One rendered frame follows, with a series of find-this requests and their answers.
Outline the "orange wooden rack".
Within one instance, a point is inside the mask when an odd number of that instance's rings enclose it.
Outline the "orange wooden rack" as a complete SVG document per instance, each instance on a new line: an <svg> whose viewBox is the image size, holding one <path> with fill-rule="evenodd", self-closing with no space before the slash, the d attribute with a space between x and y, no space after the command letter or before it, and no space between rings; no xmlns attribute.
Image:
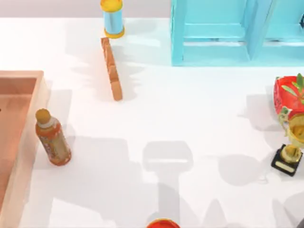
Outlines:
<svg viewBox="0 0 304 228"><path fill-rule="evenodd" d="M109 38L101 38L101 45L104 53L107 72L109 75L113 98L115 101L120 101L123 98L123 93Z"/></svg>

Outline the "blue and yellow can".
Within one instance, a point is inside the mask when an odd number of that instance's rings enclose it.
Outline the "blue and yellow can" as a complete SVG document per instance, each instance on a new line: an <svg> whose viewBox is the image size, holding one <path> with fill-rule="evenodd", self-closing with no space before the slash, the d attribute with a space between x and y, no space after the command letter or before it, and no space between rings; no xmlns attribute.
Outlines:
<svg viewBox="0 0 304 228"><path fill-rule="evenodd" d="M109 38L120 38L124 35L122 18L122 0L101 0L104 17L104 33Z"/></svg>

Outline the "light blue rack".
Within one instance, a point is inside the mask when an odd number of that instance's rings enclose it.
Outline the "light blue rack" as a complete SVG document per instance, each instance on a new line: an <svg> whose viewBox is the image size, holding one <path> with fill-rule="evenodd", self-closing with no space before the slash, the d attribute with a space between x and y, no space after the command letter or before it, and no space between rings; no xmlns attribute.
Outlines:
<svg viewBox="0 0 304 228"><path fill-rule="evenodd" d="M304 0L171 0L174 66L304 66Z"/></svg>

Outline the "orange bottle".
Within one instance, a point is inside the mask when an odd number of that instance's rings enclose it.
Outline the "orange bottle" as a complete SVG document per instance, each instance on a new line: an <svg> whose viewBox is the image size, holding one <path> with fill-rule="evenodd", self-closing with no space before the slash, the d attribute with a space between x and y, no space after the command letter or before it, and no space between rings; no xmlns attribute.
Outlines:
<svg viewBox="0 0 304 228"><path fill-rule="evenodd" d="M36 111L36 135L40 139L50 162L63 166L71 159L71 150L64 137L61 123L47 109Z"/></svg>

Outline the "red round object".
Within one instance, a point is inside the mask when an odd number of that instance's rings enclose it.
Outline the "red round object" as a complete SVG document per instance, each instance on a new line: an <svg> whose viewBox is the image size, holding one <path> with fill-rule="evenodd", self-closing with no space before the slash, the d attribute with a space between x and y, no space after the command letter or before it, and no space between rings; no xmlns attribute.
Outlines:
<svg viewBox="0 0 304 228"><path fill-rule="evenodd" d="M180 228L180 226L171 219L160 218L150 222L146 228Z"/></svg>

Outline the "salmon-coloured shallow box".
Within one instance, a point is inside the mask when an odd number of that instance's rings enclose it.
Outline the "salmon-coloured shallow box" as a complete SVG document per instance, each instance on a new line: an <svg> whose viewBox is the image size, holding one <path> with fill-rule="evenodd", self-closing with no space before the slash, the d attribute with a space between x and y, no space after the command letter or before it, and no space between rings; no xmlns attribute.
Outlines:
<svg viewBox="0 0 304 228"><path fill-rule="evenodd" d="M18 228L38 139L35 111L49 92L43 71L0 70L0 228Z"/></svg>

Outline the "red plant pot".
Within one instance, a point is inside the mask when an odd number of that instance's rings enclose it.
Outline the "red plant pot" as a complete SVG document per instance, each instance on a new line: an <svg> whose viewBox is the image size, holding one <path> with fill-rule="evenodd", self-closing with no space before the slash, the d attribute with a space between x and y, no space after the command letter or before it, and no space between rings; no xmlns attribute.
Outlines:
<svg viewBox="0 0 304 228"><path fill-rule="evenodd" d="M274 85L274 106L285 121L304 113L304 76L277 77Z"/></svg>

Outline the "gold trophy with black base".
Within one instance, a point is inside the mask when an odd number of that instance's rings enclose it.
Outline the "gold trophy with black base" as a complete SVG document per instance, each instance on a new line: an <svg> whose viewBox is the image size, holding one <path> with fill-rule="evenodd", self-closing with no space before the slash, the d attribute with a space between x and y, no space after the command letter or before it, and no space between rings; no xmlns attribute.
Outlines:
<svg viewBox="0 0 304 228"><path fill-rule="evenodd" d="M290 143L283 144L276 151L271 166L293 177L304 154L304 112L284 106L278 114L278 120Z"/></svg>

